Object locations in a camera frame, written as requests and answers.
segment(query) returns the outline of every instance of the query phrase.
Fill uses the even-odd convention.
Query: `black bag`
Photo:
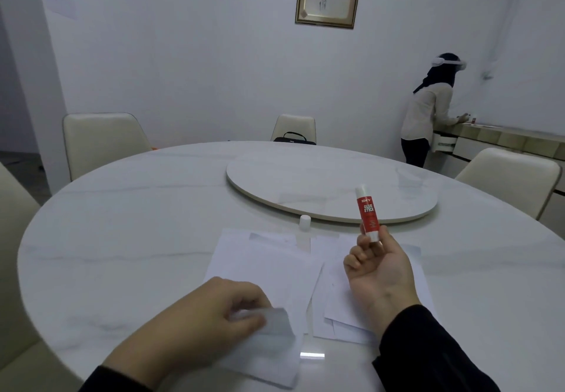
[[[304,141],[302,139],[286,138],[286,133],[292,133],[293,135],[301,136],[304,138]],[[296,144],[316,145],[315,142],[307,141],[304,135],[301,135],[300,133],[296,133],[295,131],[287,131],[286,133],[283,136],[275,138],[273,142],[295,142]]]

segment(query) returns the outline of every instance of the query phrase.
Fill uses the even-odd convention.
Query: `bag handle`
[[[306,137],[304,135],[301,135],[300,133],[296,133],[295,131],[287,131],[286,133],[292,133],[293,135],[298,135],[304,138],[305,141],[307,141]]]

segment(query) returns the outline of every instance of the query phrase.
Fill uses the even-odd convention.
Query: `floor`
[[[39,154],[0,151],[0,163],[43,205],[51,197]]]

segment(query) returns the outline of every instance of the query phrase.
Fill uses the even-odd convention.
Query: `marble tabletop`
[[[283,211],[361,222],[355,188],[366,184],[381,224],[423,217],[437,204],[438,178],[394,160],[335,148],[276,144],[230,161],[230,183]]]
[[[297,215],[227,182],[230,161],[275,147],[214,142],[140,154],[82,176],[39,210],[18,255],[21,293],[39,334],[67,367],[88,377],[126,336],[198,287],[222,227],[295,233],[305,250],[309,236],[357,232],[356,225],[313,220],[302,233]],[[501,390],[562,391],[565,242],[492,196],[420,173],[437,179],[437,206],[390,229],[422,248],[440,322]],[[325,359],[301,363],[297,391],[378,385],[375,349],[309,334],[303,351]],[[218,368],[182,376],[172,389],[278,390]]]

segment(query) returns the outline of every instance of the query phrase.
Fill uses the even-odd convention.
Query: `white leather chair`
[[[76,392],[81,385],[40,340],[20,297],[18,248],[38,209],[0,164],[0,392]]]
[[[71,180],[152,149],[137,119],[125,112],[69,114],[63,134]]]
[[[487,148],[456,176],[538,220],[561,178],[556,162],[526,154]]]
[[[282,114],[277,119],[271,140],[284,136],[287,131],[300,133],[307,141],[316,142],[316,122],[313,117],[302,117],[298,115]],[[289,138],[300,139],[295,135]]]

